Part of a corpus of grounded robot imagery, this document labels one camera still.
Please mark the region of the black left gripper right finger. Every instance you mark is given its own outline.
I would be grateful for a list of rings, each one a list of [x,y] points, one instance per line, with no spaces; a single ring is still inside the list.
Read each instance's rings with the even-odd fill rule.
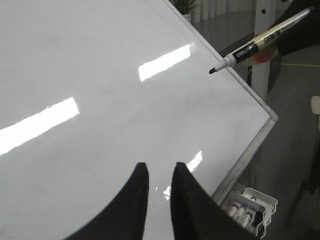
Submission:
[[[170,214],[175,240],[256,240],[217,205],[183,162],[173,171]]]

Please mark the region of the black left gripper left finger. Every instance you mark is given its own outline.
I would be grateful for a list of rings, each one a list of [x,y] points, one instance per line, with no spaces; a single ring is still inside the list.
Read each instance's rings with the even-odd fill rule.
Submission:
[[[114,199],[68,240],[141,240],[149,196],[149,172],[136,164],[130,178]]]

